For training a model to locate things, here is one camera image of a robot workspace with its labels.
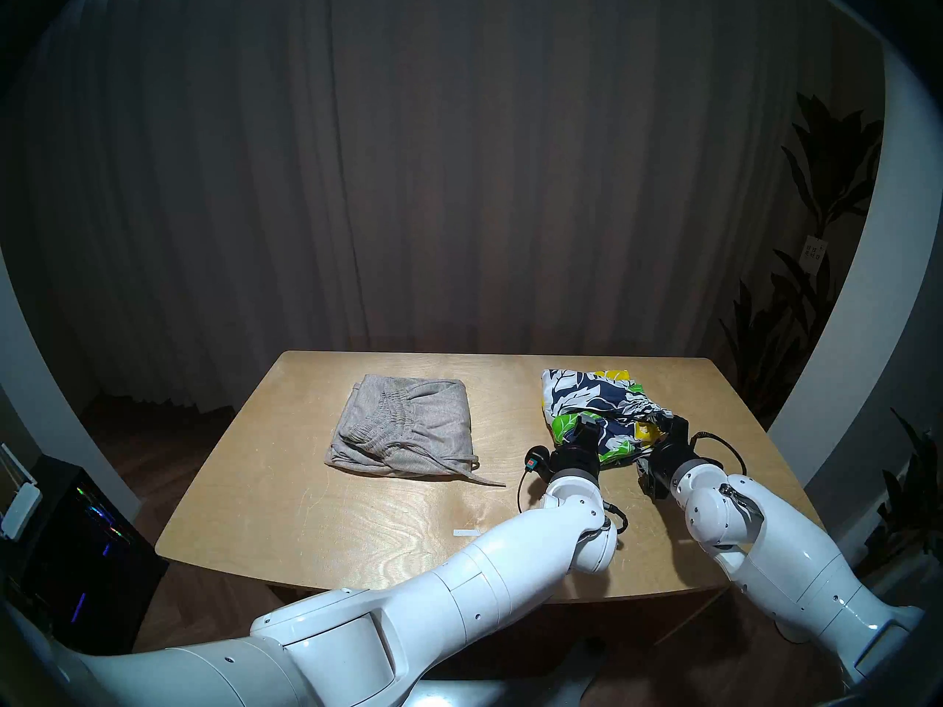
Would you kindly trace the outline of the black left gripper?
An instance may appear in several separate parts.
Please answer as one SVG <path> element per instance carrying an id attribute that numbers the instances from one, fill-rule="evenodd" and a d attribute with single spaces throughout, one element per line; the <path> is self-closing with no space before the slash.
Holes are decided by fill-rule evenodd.
<path id="1" fill-rule="evenodd" d="M 603 432 L 600 420 L 587 412 L 577 415 L 572 429 L 572 440 L 560 444 L 549 461 L 549 481 L 565 476 L 576 476 L 599 485 L 601 461 L 599 443 Z"/>

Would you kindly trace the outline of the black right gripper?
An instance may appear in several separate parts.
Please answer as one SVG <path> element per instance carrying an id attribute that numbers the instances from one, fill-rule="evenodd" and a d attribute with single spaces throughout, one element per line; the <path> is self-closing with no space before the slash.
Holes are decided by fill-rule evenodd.
<path id="1" fill-rule="evenodd" d="M 701 459 L 688 439 L 688 421 L 675 416 L 665 436 L 638 460 L 641 490 L 653 502 L 665 500 L 673 496 L 682 478 L 700 464 Z"/>

